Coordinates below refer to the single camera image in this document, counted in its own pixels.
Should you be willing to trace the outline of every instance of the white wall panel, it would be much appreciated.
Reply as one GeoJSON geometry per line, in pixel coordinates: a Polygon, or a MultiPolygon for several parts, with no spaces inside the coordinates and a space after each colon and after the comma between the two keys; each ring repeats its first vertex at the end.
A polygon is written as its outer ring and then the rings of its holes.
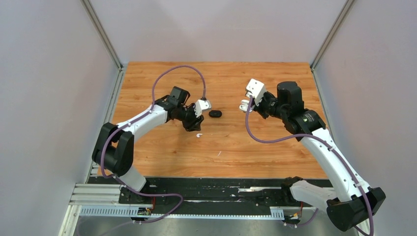
{"type": "Polygon", "coordinates": [[[2,0],[0,35],[0,235],[57,235],[117,69],[79,0],[2,0]]]}
{"type": "Polygon", "coordinates": [[[356,1],[316,70],[333,134],[387,199],[378,236],[416,235],[417,2],[356,1]]]}
{"type": "Polygon", "coordinates": [[[312,62],[345,0],[92,0],[123,63],[312,62]]]}

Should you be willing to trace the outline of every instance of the wooden table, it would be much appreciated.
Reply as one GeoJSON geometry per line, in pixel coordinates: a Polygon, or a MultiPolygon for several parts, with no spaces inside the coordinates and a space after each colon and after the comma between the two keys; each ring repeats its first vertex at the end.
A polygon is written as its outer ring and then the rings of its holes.
{"type": "MultiPolygon", "coordinates": [[[[296,81],[302,88],[305,106],[324,119],[316,86],[307,63],[249,62],[131,62],[126,71],[113,123],[125,121],[151,104],[151,87],[167,69],[189,64],[198,68],[207,83],[207,99],[221,118],[205,114],[200,132],[186,132],[181,121],[161,125],[135,144],[134,166],[145,176],[245,177],[245,178],[327,178],[315,158],[295,139],[278,144],[252,140],[245,129],[239,104],[251,78],[265,83],[276,95],[276,85],[296,81]]],[[[164,76],[156,86],[156,99],[177,86],[191,93],[188,103],[202,95],[199,75],[180,68],[164,76]]],[[[264,140],[289,135],[281,120],[249,117],[253,134],[264,140]]]]}

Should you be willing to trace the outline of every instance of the purple cable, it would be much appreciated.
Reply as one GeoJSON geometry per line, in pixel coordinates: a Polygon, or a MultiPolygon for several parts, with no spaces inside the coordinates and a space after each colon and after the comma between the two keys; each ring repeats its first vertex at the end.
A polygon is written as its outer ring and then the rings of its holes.
{"type": "MultiPolygon", "coordinates": [[[[155,87],[156,87],[156,83],[158,83],[158,81],[164,76],[164,75],[166,75],[166,74],[168,74],[169,72],[171,72],[171,71],[173,71],[173,70],[175,70],[175,69],[178,69],[178,68],[181,68],[181,67],[187,67],[187,68],[190,68],[190,69],[193,69],[193,70],[195,70],[199,75],[200,75],[200,77],[201,77],[201,80],[202,80],[202,82],[203,82],[203,97],[202,98],[206,98],[206,81],[204,80],[204,76],[201,74],[201,72],[199,71],[199,70],[197,70],[195,67],[193,67],[193,66],[191,66],[191,65],[177,65],[177,66],[174,66],[174,67],[172,67],[171,69],[169,69],[169,70],[167,70],[167,71],[165,71],[164,73],[162,73],[156,80],[155,80],[155,82],[153,83],[153,86],[152,86],[152,105],[150,106],[150,111],[152,111],[153,110],[153,107],[155,106],[155,87]]],[[[137,121],[139,121],[140,119],[143,119],[144,117],[146,117],[147,115],[149,115],[150,114],[150,112],[148,111],[148,112],[146,112],[145,114],[143,114],[143,115],[141,115],[140,117],[138,117],[138,118],[136,118],[136,119],[134,119],[134,120],[132,120],[130,123],[135,123],[135,122],[137,122],[137,121]]],[[[107,140],[106,140],[106,142],[104,143],[104,147],[103,147],[103,150],[102,150],[102,152],[101,152],[101,158],[100,158],[100,170],[101,170],[101,174],[103,175],[103,177],[104,178],[111,178],[111,177],[113,177],[114,176],[114,174],[111,174],[111,175],[106,175],[106,173],[104,172],[104,155],[105,155],[105,153],[106,153],[106,149],[107,149],[107,146],[109,145],[109,143],[110,143],[110,140],[119,132],[119,131],[121,131],[121,130],[123,130],[124,128],[126,128],[127,126],[128,126],[129,124],[127,123],[127,124],[125,124],[125,125],[122,125],[121,127],[119,127],[117,130],[115,130],[115,132],[113,132],[113,133],[111,133],[110,134],[110,136],[107,138],[107,140]]]]}
{"type": "MultiPolygon", "coordinates": [[[[346,163],[346,161],[343,159],[343,157],[335,149],[333,149],[331,145],[329,145],[326,141],[324,141],[323,139],[321,139],[319,137],[316,137],[316,136],[311,135],[311,134],[293,134],[293,135],[283,137],[283,138],[280,138],[280,139],[276,139],[276,140],[260,140],[260,139],[256,138],[249,129],[249,112],[250,112],[250,106],[251,106],[252,102],[253,102],[253,97],[250,96],[249,105],[248,105],[248,108],[246,110],[246,115],[245,115],[246,130],[247,130],[249,136],[252,139],[254,139],[255,141],[257,141],[259,143],[263,143],[263,144],[278,143],[278,142],[281,142],[281,141],[284,141],[284,140],[287,140],[287,139],[292,139],[292,138],[297,138],[297,137],[308,137],[308,138],[315,139],[315,140],[319,141],[320,143],[322,143],[324,146],[326,146],[329,150],[331,150],[334,155],[336,155],[336,157],[339,159],[339,161],[343,164],[343,166],[348,171],[349,175],[352,177],[355,184],[359,184],[358,179],[356,178],[355,174],[352,172],[351,168],[349,168],[349,165],[346,163]]],[[[374,235],[374,220],[373,220],[373,217],[372,217],[371,204],[369,203],[369,199],[368,199],[365,191],[363,190],[362,186],[358,186],[358,189],[359,189],[360,193],[362,194],[363,199],[365,200],[366,209],[368,211],[369,228],[370,228],[369,234],[366,234],[358,226],[354,226],[354,228],[365,236],[373,236],[374,235]]],[[[310,223],[316,215],[317,214],[315,213],[309,221],[307,221],[306,223],[304,223],[302,225],[307,225],[308,223],[310,223]]]]}

